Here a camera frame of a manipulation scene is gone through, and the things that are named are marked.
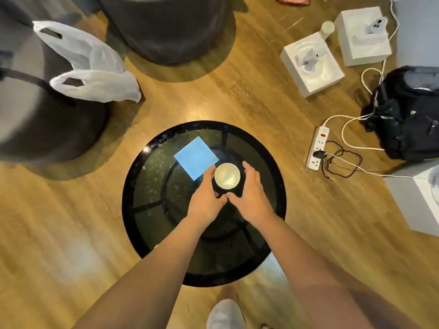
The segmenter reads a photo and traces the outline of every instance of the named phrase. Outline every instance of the forearm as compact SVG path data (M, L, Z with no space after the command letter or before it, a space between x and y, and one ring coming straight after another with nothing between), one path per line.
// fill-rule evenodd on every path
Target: forearm
M327 269L326 260L284 221L273 215L256 228L316 328L373 328L349 290Z
M184 218L85 313L74 329L164 329L205 228L200 220Z

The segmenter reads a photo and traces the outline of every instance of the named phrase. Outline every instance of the black bag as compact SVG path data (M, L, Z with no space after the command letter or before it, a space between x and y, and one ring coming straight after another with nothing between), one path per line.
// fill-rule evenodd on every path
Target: black bag
M439 157L439 68L406 66L390 72L361 115L391 159Z

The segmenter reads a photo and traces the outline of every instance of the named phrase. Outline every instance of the white wall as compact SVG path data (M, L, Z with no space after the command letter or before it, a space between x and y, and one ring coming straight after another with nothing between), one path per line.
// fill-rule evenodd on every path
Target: white wall
M398 0L396 64L439 66L439 0Z

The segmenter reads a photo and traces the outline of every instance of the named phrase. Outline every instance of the person's left hand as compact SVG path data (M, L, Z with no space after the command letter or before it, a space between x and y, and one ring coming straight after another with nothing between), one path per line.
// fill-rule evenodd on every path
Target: person's left hand
M203 181L192 195L187 210L188 217L201 220L206 224L212 223L217 218L219 211L228 200L226 194L217 199L218 194L213 191L212 178L215 175L215 169L215 165L212 165L204 172Z

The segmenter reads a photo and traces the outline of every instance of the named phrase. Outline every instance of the human hand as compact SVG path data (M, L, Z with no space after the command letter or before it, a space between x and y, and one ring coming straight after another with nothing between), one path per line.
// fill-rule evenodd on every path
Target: human hand
M212 223L224 204L227 203L227 196L224 194L219 199L218 194L213 191L212 178L215 175L215 165L212 165L204 172L203 181L190 199L187 216L199 219L206 224Z
M260 221L274 216L273 208L261 184L261 176L249 163L242 162L245 168L245 183L242 197L227 193L229 201L238 208L243 218L257 228Z

